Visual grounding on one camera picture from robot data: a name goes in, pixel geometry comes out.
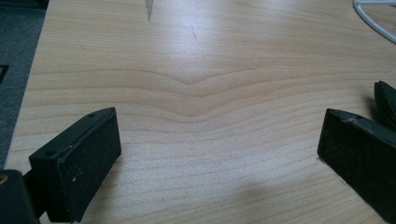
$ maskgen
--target light wood surface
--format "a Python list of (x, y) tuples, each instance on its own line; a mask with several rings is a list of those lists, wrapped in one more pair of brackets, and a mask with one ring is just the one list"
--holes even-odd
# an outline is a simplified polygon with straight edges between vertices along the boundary
[(83, 223), (383, 223), (317, 155), (325, 109), (372, 118), (378, 80), (396, 47), (349, 0), (51, 0), (7, 168), (115, 106)]

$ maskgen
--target black bracket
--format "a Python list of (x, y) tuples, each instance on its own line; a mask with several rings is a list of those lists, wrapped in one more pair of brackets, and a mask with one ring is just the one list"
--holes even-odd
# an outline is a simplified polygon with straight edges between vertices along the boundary
[(80, 222), (121, 154), (114, 107), (74, 123), (29, 157), (32, 170), (0, 171), (0, 223)]
[[(396, 90), (375, 83), (375, 102), (396, 128)], [(396, 132), (362, 116), (327, 109), (318, 155), (389, 223), (396, 223)]]

